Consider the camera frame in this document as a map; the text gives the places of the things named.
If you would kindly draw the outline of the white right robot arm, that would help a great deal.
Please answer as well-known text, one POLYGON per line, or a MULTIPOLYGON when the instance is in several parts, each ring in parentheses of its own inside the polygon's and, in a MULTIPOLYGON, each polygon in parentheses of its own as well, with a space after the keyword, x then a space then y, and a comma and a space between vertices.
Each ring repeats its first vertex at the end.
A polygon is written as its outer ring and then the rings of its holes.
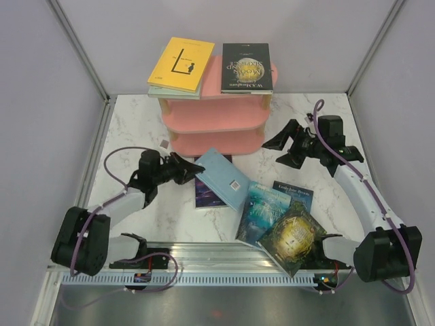
POLYGON ((339 235, 322 236, 321 244, 310 251, 311 261, 320 268, 334 260, 342 262, 355 268, 366 283, 407 277, 413 286, 421 232, 405 225, 388 207, 368 176, 358 148, 346 145, 342 118, 320 116, 314 120, 313 131, 291 119, 263 147, 281 151, 289 139, 291 147, 276 161, 299 169, 306 158, 319 160, 346 193, 364 231, 361 242, 339 235))

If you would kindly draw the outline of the dark Moon and Sixpence book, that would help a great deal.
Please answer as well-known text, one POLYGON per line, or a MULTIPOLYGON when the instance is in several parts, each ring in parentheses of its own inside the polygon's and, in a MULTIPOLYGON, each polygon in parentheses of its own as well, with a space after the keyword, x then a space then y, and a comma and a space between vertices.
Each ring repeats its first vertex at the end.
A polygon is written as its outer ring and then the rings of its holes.
POLYGON ((272 94, 271 58, 267 43, 224 43, 223 94, 272 94))

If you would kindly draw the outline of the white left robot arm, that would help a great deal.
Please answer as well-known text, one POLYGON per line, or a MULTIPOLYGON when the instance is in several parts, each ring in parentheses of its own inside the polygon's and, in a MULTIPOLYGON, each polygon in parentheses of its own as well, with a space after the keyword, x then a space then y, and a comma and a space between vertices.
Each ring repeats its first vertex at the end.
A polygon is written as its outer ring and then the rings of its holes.
POLYGON ((183 185, 205 171, 175 152, 162 156, 155 149, 141 150, 138 168, 128 182, 108 173, 122 185, 118 194, 94 207, 73 206, 65 213, 50 259, 68 268, 72 277, 100 272, 113 244, 109 233, 114 222, 147 207, 157 196, 159 185, 169 181, 183 185))

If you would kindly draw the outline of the light blue book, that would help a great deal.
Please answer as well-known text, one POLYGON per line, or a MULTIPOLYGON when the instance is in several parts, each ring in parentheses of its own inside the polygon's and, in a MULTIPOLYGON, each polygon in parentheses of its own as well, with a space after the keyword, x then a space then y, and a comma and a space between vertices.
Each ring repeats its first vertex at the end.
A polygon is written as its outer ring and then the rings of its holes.
POLYGON ((236 212, 241 211, 251 180, 232 163, 232 156, 222 155, 215 148, 211 148, 201 157, 196 157, 194 163, 205 168, 196 177, 224 201, 226 206, 236 212))

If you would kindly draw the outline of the pale green Great Gatsby book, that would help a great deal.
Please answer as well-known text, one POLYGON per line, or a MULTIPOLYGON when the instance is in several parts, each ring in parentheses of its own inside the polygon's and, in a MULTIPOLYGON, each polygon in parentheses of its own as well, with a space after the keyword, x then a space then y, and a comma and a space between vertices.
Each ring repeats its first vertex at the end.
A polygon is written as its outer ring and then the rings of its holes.
POLYGON ((195 92, 186 92, 183 90, 175 90, 159 86, 150 86, 147 95, 150 98, 163 98, 170 100, 199 100, 201 97, 202 84, 203 81, 200 80, 195 92))

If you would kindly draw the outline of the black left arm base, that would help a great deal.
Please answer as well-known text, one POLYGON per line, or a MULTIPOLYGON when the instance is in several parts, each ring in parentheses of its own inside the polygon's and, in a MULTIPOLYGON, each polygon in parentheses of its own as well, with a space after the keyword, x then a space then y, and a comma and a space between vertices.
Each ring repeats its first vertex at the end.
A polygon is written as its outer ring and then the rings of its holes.
POLYGON ((175 271, 169 281, 163 286, 153 289, 148 289, 146 285, 125 286, 125 291, 130 291, 131 293, 158 293, 170 289, 179 274, 179 264, 169 251, 156 249, 150 252, 147 240, 136 234, 122 233, 120 236, 109 239, 107 263, 109 265, 115 264, 115 269, 129 269, 133 267, 140 269, 143 263, 146 262, 146 274, 151 274, 154 257, 165 258, 167 261, 173 262, 175 271))

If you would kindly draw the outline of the yellow Little Prince book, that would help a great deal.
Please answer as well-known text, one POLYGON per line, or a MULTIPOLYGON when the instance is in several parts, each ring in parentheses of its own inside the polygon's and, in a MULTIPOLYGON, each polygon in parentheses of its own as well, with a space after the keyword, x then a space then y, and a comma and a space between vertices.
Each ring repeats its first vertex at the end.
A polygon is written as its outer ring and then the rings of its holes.
POLYGON ((148 84, 196 92, 214 47, 214 43, 207 41, 172 37, 149 76, 148 84))

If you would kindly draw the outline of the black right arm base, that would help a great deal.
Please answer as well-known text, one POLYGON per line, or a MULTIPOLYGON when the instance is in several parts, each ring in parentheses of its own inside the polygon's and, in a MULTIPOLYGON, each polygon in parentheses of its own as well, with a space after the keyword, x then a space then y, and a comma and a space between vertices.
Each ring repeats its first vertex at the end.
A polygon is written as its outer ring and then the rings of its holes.
POLYGON ((302 263, 305 270, 324 270, 314 276, 315 286, 299 287, 303 291, 322 295, 334 295, 355 272, 350 254, 355 251, 355 242, 339 234, 316 237, 309 254, 302 263))

